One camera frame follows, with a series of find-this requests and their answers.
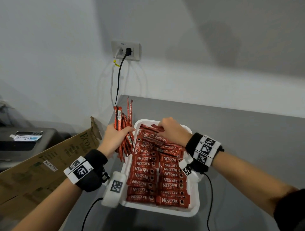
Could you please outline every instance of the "right hand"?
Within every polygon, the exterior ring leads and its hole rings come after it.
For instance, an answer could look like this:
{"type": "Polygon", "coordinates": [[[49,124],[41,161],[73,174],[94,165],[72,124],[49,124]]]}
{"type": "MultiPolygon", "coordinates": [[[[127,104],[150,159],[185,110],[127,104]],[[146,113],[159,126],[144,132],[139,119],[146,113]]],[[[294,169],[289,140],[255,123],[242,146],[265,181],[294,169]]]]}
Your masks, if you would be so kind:
{"type": "Polygon", "coordinates": [[[163,118],[158,126],[162,126],[164,128],[164,132],[158,133],[160,136],[163,136],[164,138],[169,139],[171,142],[184,147],[193,136],[172,117],[163,118]]]}

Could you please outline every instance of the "sleeve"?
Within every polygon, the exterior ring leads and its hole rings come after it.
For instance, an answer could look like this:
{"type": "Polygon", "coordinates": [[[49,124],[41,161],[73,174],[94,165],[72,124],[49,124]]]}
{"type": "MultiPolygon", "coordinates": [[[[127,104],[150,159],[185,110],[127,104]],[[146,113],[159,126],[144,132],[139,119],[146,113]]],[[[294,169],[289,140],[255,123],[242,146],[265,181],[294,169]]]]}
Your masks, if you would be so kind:
{"type": "Polygon", "coordinates": [[[283,197],[276,205],[273,216],[280,231],[305,230],[305,189],[283,197]]]}

